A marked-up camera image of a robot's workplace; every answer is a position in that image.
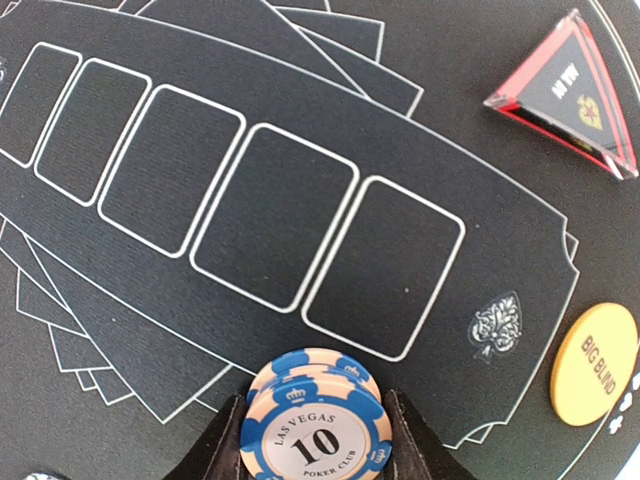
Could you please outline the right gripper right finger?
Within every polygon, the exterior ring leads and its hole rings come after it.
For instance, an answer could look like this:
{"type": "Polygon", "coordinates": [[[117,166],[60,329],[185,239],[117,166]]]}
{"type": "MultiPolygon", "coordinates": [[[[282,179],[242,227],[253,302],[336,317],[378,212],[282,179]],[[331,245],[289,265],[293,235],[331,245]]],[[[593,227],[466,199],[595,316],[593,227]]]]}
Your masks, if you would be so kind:
{"type": "Polygon", "coordinates": [[[383,406],[393,433],[392,453],[383,469],[383,479],[475,479],[442,445],[403,391],[390,389],[383,397],[383,406]]]}

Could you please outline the orange big blind button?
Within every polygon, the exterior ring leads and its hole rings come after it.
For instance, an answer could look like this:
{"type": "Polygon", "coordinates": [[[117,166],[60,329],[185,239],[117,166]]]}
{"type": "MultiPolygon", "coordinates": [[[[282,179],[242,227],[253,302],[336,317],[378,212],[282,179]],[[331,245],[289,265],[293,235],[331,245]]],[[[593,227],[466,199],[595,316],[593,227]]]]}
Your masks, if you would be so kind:
{"type": "Polygon", "coordinates": [[[623,394],[638,349],[638,327],[626,307],[600,303],[585,311],[554,360],[550,399],[557,416],[574,427],[600,419],[623,394]]]}

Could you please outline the round black poker mat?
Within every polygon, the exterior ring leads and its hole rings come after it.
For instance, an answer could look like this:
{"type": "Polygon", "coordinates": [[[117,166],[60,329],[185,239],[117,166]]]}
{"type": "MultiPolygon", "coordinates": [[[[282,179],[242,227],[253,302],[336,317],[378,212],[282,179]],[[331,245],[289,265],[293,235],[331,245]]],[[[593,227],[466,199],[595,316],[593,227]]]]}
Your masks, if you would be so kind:
{"type": "Polygon", "coordinates": [[[639,475],[639,390],[553,412],[639,309],[639,183],[486,107],[572,11],[639,135],[635,1],[5,1],[1,475],[160,479],[336,349],[479,479],[639,475]]]}

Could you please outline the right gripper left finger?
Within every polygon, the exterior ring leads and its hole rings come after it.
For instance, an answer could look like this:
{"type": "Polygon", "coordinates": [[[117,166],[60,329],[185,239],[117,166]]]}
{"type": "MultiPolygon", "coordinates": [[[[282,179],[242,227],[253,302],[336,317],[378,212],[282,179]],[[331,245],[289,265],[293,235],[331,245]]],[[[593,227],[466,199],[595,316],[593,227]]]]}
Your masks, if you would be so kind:
{"type": "Polygon", "coordinates": [[[246,398],[231,395],[186,456],[163,480],[239,480],[248,471],[240,454],[246,398]]]}

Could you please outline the small blue ten chip stack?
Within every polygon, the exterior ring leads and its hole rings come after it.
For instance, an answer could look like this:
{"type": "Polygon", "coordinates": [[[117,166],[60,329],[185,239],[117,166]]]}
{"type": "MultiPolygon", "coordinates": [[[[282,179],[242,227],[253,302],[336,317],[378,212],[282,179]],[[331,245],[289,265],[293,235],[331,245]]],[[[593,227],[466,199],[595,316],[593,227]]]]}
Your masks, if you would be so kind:
{"type": "Polygon", "coordinates": [[[378,384],[344,353],[294,350],[251,383],[240,454],[255,479],[375,479],[392,443],[378,384]]]}

